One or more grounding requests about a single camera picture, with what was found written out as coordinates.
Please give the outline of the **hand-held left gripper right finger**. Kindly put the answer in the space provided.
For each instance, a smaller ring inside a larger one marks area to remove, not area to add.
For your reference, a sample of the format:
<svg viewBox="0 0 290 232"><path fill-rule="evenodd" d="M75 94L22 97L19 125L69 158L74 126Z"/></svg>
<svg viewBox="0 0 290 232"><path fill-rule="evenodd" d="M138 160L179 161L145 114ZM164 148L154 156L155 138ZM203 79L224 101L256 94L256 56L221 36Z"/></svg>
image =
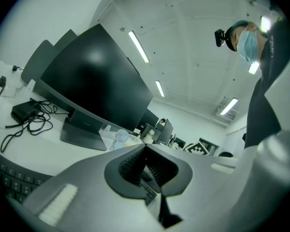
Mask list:
<svg viewBox="0 0 290 232"><path fill-rule="evenodd" d="M147 145L147 153L178 167L161 188L160 211L168 223L145 223L147 232L250 232L256 229L251 179L256 147L240 159L205 156Z"/></svg>

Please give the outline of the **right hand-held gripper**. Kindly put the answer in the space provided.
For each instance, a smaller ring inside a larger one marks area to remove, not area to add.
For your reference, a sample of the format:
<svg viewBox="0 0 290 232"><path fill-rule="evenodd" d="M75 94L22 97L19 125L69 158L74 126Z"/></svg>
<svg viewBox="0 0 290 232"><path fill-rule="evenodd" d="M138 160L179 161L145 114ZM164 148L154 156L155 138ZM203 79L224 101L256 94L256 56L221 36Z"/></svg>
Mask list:
<svg viewBox="0 0 290 232"><path fill-rule="evenodd" d="M183 150L193 154L209 155L209 151L200 141L187 145Z"/></svg>

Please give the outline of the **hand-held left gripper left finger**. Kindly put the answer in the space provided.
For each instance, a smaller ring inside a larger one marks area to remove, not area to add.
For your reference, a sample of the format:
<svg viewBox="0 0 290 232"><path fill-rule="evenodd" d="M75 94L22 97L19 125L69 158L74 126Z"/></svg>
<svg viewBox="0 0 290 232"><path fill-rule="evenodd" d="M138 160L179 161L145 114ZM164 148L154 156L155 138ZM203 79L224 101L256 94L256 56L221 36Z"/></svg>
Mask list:
<svg viewBox="0 0 290 232"><path fill-rule="evenodd" d="M145 145L83 159L46 181L24 202L62 232L161 232L140 184Z"/></svg>

